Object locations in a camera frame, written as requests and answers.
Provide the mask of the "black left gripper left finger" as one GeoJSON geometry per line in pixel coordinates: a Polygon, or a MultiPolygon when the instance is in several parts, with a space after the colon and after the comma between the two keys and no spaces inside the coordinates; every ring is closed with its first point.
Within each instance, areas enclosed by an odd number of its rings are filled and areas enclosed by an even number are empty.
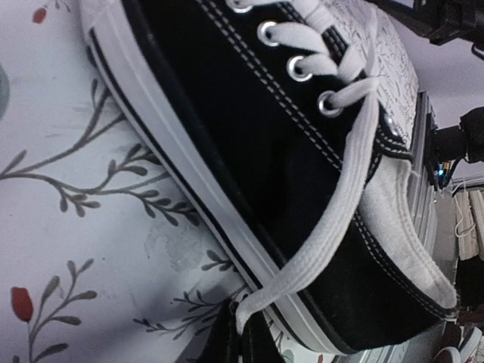
{"type": "Polygon", "coordinates": [[[235,300],[225,300],[213,322],[206,345],[196,363],[243,362],[241,337],[237,332],[235,300]]]}

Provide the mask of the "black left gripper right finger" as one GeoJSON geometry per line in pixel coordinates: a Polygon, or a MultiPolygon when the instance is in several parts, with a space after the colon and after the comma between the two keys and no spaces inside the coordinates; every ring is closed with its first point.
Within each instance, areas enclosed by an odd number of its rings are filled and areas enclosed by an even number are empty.
{"type": "Polygon", "coordinates": [[[284,363],[262,312],[252,315],[241,335],[243,363],[284,363]]]}

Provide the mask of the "black canvas sneaker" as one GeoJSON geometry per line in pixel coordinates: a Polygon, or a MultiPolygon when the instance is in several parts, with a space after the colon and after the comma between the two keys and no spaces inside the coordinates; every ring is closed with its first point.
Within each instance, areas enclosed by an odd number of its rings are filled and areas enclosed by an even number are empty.
{"type": "Polygon", "coordinates": [[[349,355],[453,318],[408,208],[411,152],[378,96],[372,16],[345,39],[320,1],[82,1],[129,122],[250,285],[200,360],[279,362],[270,315],[349,355]]]}

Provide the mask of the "white shoelace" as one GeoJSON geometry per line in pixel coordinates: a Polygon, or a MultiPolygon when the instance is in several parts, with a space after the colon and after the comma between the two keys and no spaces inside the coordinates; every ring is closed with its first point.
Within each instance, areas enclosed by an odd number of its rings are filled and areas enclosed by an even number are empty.
{"type": "Polygon", "coordinates": [[[305,21],[298,5],[218,2],[244,66],[237,106],[218,142],[232,201],[281,270],[235,312],[237,329],[280,298],[308,287],[328,266],[374,168],[380,121],[375,46],[341,52],[330,12],[305,21]]]}

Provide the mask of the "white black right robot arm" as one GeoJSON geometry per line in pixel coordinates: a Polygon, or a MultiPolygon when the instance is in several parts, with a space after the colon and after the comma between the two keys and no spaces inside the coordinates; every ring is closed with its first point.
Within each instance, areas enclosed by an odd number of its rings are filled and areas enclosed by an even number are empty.
{"type": "Polygon", "coordinates": [[[372,4],[433,45],[462,39],[472,44],[474,56],[483,59],[482,1],[417,1],[415,7],[398,1],[372,1],[372,4]]]}

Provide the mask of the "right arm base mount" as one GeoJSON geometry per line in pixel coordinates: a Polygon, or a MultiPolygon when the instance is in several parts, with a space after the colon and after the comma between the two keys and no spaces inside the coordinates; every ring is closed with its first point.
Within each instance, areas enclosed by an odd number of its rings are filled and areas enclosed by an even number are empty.
{"type": "Polygon", "coordinates": [[[460,117],[456,126],[437,129],[431,136],[431,157],[438,188],[447,187],[459,162],[483,161],[483,107],[460,117]]]}

